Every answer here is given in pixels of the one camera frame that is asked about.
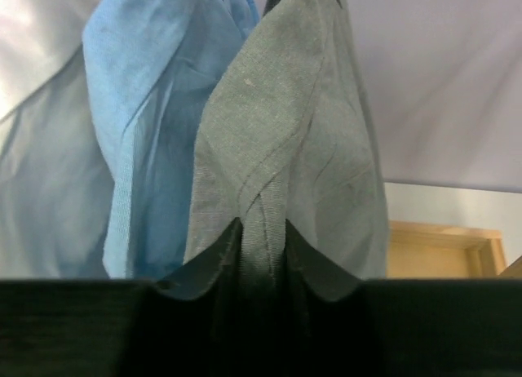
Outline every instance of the hanging clothes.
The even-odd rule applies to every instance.
[[[281,0],[206,105],[190,260],[235,217],[243,278],[273,280],[289,220],[358,277],[384,277],[387,205],[345,0]]]
[[[113,180],[82,30],[100,0],[0,0],[0,277],[107,277]]]
[[[95,130],[115,181],[104,266],[183,263],[203,107],[255,26],[248,0],[103,0],[83,34]]]
[[[255,0],[246,0],[248,5],[250,6],[250,11],[252,13],[252,19],[257,24],[259,22],[259,13],[258,8],[255,6]]]

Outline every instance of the gray garment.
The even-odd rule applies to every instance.
[[[241,270],[273,279],[288,219],[348,272],[385,276],[383,179],[344,1],[282,0],[215,88],[185,261],[240,217]]]

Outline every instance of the blue shirt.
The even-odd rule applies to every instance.
[[[110,277],[183,263],[201,113],[257,14],[253,0],[103,0],[87,23],[93,123],[115,182]]]

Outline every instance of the stitching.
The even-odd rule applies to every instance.
[[[328,32],[328,35],[326,36],[327,40],[330,38],[330,31]],[[309,108],[310,106],[310,103],[312,102],[312,97],[313,97],[313,94],[316,90],[316,87],[317,87],[317,83],[319,82],[319,78],[321,77],[322,75],[322,70],[323,70],[323,67],[325,65],[325,59],[326,59],[326,54],[323,55],[322,57],[322,60],[321,60],[321,65],[319,67],[319,70],[317,71],[317,75],[316,75],[316,78],[314,80],[314,83],[313,83],[313,86],[312,86],[312,89],[310,90],[310,94],[308,95],[308,102],[307,102],[307,105],[306,105],[306,108]],[[241,183],[241,187],[239,188],[239,191],[237,193],[237,200],[240,199],[240,196],[241,194],[243,193],[243,189],[245,188],[245,186],[249,183],[252,175],[267,161],[268,158],[270,158],[276,151],[278,151],[284,144],[286,144],[291,138],[293,138],[294,136],[296,136],[299,132],[299,127],[298,126],[294,131],[292,131],[290,134],[288,134],[288,136],[283,139],[272,151],[270,151],[270,153],[268,153],[261,161],[258,162],[258,164],[252,169],[252,171],[246,176],[245,178],[245,181],[243,181]]]
[[[347,179],[343,179],[343,181],[339,184],[336,184],[334,186],[332,186],[329,190],[327,191],[324,191],[323,193],[321,194],[317,194],[316,196],[316,203],[317,202],[320,202],[325,196],[328,196],[329,193],[332,193],[332,191],[337,191],[338,189],[342,188],[342,187],[345,187],[346,185],[349,185],[349,184],[352,184],[354,181],[356,181],[359,177],[365,175],[366,173],[368,173],[368,171],[371,171],[372,168],[374,167],[374,163],[373,162],[370,162],[367,166],[365,166],[364,168],[362,168],[361,170],[359,170],[357,173],[355,173],[354,175],[351,175],[349,178]]]
[[[326,49],[327,42],[330,40],[330,35],[331,35],[331,32],[332,32],[333,27],[334,27],[334,18],[335,17],[333,16],[332,18],[333,19],[332,19],[331,25],[328,28],[328,32],[327,32],[327,35],[326,35],[326,38],[325,38],[325,42],[323,43],[323,46],[322,46],[323,56],[322,56],[322,59],[321,59],[321,64],[319,66],[319,70],[317,71],[316,78],[315,78],[314,83],[312,85],[312,89],[310,90],[310,94],[308,95],[308,102],[307,102],[307,105],[306,105],[305,109],[309,108],[310,103],[312,102],[313,94],[314,94],[314,92],[317,89],[317,83],[319,82],[319,79],[322,77],[322,71],[323,71],[323,68],[325,66],[325,60],[326,60],[326,52],[324,52],[324,50]],[[288,140],[290,140],[292,137],[294,137],[295,135],[298,134],[299,127],[300,126],[298,126],[295,129],[295,131],[292,131],[288,135],[288,137],[286,139],[283,139],[270,153],[268,153],[261,161],[259,161],[259,163],[253,168],[253,170],[246,176],[245,181],[243,181],[243,183],[241,184],[241,187],[239,188],[239,191],[237,193],[237,200],[238,201],[239,201],[240,196],[241,196],[241,194],[243,192],[243,189],[245,188],[246,184],[248,184],[248,182],[250,181],[250,178],[252,177],[252,175],[261,167],[261,165],[263,163],[265,163],[267,161],[267,159],[269,157],[271,157],[277,150],[279,150],[281,148],[281,146],[286,144],[286,142],[288,142]]]
[[[316,184],[317,184],[317,181],[319,180],[319,177],[321,177],[321,175],[325,172],[326,168],[328,167],[328,165],[334,160],[334,157],[335,157],[335,154],[337,153],[337,143],[335,143],[335,146],[334,146],[334,150],[332,152],[332,155],[330,156],[330,158],[328,159],[328,161],[326,161],[326,164],[322,167],[322,169],[319,171],[319,173],[317,174],[316,176],[316,179],[313,181],[313,186],[315,187]]]
[[[265,212],[265,206],[264,206],[264,202],[263,202],[263,195],[264,193],[260,193],[259,194],[259,202],[261,204],[261,215],[263,216],[263,231],[264,231],[264,238],[265,238],[265,249],[266,249],[266,252],[267,252],[267,256],[268,256],[268,275],[270,275],[270,278],[272,279],[272,282],[273,283],[276,283],[276,276],[274,274],[274,268],[272,266],[272,253],[270,251],[270,247],[269,247],[269,241],[268,241],[268,228],[267,228],[267,216],[266,216],[266,212]]]
[[[306,303],[306,291],[303,289],[304,288],[304,283],[306,283],[306,278],[304,276],[304,273],[303,273],[303,264],[301,262],[301,259],[299,258],[298,254],[295,252],[295,249],[293,248],[286,248],[286,253],[287,253],[287,258],[288,259],[292,259],[294,261],[294,271],[295,272],[299,272],[301,275],[300,275],[300,279],[297,280],[297,291],[295,292],[294,294],[294,302],[296,299],[298,299],[298,302],[301,301],[303,303]],[[306,339],[310,339],[312,337],[312,332],[310,331],[310,312],[308,310],[308,308],[305,308],[303,311],[302,311],[302,314],[298,314],[297,315],[298,317],[301,317],[299,320],[299,322],[303,325],[303,328],[304,328],[304,337]]]

